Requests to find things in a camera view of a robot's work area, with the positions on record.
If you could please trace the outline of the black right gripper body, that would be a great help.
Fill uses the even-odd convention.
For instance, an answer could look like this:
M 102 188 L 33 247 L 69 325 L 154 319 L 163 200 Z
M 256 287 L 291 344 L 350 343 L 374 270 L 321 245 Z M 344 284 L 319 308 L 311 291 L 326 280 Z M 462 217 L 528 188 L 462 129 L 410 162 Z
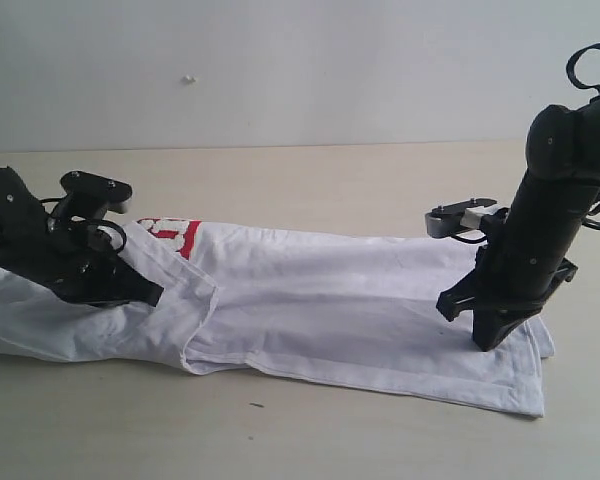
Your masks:
M 483 219 L 486 252 L 476 259 L 472 310 L 534 315 L 577 266 L 566 252 L 578 232 L 577 220 L 534 219 L 509 228 L 503 220 Z

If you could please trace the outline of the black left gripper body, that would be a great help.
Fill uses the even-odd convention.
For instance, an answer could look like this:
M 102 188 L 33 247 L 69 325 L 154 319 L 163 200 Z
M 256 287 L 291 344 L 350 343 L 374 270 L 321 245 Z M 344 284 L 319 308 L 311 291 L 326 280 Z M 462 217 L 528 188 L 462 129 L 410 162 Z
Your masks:
M 114 273 L 126 242 L 122 227 L 109 220 L 49 215 L 40 228 L 9 236 L 12 271 L 67 303 L 124 305 L 114 295 Z

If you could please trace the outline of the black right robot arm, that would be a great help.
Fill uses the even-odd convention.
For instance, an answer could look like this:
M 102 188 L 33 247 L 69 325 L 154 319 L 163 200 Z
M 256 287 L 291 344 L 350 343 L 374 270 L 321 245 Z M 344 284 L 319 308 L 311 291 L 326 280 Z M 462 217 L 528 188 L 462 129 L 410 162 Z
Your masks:
M 475 240 L 475 267 L 442 292 L 436 308 L 449 322 L 473 314 L 472 340 L 483 351 L 499 346 L 573 279 L 566 255 L 581 228 L 600 231 L 600 84 L 588 104 L 550 105 L 532 122 L 526 171 L 508 207 L 477 198 L 440 205 L 425 215 L 436 239 Z

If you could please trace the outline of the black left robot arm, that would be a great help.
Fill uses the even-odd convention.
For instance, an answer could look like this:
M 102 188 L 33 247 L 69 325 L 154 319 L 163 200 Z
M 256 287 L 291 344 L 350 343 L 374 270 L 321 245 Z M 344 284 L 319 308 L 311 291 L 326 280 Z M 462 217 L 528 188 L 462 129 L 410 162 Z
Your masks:
M 162 286 L 122 258 L 127 235 L 105 217 L 125 212 L 132 187 L 79 170 L 60 184 L 64 194 L 47 210 L 14 169 L 0 167 L 0 268 L 71 304 L 156 306 Z

